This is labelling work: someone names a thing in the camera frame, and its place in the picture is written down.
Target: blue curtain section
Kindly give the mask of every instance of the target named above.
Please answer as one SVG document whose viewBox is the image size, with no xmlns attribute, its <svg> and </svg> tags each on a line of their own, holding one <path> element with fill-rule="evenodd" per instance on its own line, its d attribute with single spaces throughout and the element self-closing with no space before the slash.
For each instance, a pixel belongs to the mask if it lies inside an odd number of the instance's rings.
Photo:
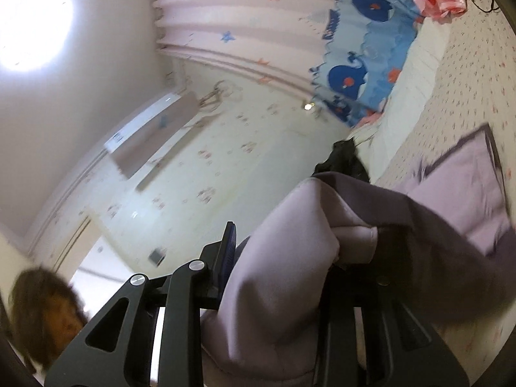
<svg viewBox="0 0 516 387">
<path fill-rule="evenodd" d="M 381 111 L 402 70 L 421 15 L 413 0 L 335 0 L 312 68 L 314 101 L 349 126 Z"/>
</svg>

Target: white air conditioner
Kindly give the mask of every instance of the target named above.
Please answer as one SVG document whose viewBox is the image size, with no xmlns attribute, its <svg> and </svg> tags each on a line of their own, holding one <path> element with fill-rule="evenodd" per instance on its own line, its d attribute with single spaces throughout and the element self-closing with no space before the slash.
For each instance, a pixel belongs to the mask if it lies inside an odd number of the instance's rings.
<svg viewBox="0 0 516 387">
<path fill-rule="evenodd" d="M 193 92 L 184 96 L 168 93 L 113 135 L 104 147 L 122 174 L 130 178 L 199 112 L 199 108 Z"/>
</svg>

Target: patterned bed sheet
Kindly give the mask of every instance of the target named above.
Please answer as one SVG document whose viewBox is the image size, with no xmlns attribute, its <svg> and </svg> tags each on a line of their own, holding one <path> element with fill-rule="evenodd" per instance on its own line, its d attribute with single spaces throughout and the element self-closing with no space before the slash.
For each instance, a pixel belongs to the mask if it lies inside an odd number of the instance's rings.
<svg viewBox="0 0 516 387">
<path fill-rule="evenodd" d="M 491 4 L 491 0 L 475 1 L 480 7 Z M 453 20 L 432 97 L 376 184 L 393 187 L 419 155 L 432 161 L 464 134 L 488 122 L 516 225 L 516 36 L 501 12 L 484 14 L 471 1 L 468 7 L 466 14 Z M 516 302 L 498 315 L 437 330 L 473 384 L 493 362 L 515 323 Z"/>
</svg>

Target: brown hair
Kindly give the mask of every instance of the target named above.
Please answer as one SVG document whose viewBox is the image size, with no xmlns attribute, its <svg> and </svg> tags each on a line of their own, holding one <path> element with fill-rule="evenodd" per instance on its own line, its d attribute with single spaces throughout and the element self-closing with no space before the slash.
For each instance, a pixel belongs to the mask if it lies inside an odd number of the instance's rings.
<svg viewBox="0 0 516 387">
<path fill-rule="evenodd" d="M 47 371 L 53 363 L 53 341 L 43 320 L 46 302 L 52 296 L 60 296 L 75 305 L 77 316 L 83 324 L 87 318 L 77 295 L 56 273 L 43 268 L 23 271 L 12 288 L 11 304 L 12 336 L 20 352 L 28 355 Z"/>
</svg>

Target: person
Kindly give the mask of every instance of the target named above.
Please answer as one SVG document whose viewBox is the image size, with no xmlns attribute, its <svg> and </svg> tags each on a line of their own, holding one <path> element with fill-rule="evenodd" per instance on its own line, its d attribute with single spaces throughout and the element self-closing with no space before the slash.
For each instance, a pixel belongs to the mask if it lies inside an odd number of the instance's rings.
<svg viewBox="0 0 516 387">
<path fill-rule="evenodd" d="M 34 268 L 17 278 L 9 298 L 12 338 L 20 352 L 47 372 L 86 325 L 76 293 L 56 273 Z M 29 360 L 25 365 L 34 373 Z"/>
</svg>

